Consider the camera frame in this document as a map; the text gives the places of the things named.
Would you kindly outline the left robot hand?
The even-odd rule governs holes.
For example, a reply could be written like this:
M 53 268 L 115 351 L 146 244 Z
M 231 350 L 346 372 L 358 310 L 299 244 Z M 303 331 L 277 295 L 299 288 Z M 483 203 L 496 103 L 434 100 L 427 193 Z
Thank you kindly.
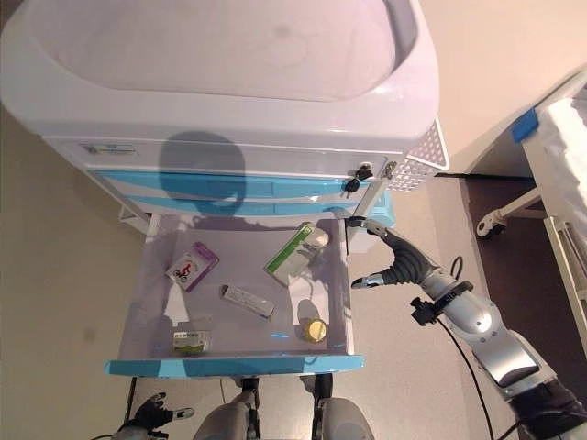
M 195 410 L 184 407 L 176 410 L 167 409 L 165 404 L 166 392 L 158 392 L 146 399 L 135 412 L 130 424 L 139 426 L 147 431 L 154 431 L 172 421 L 188 419 L 194 416 Z

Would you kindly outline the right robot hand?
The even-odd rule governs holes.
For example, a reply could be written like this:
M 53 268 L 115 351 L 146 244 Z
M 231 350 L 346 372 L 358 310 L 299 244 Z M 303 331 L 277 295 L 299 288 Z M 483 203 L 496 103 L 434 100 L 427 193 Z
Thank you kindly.
M 368 289 L 383 285 L 410 283 L 419 285 L 436 268 L 436 263 L 424 252 L 384 224 L 362 216 L 351 216 L 346 226 L 361 227 L 378 237 L 393 252 L 388 269 L 361 277 L 351 283 L 352 289 Z

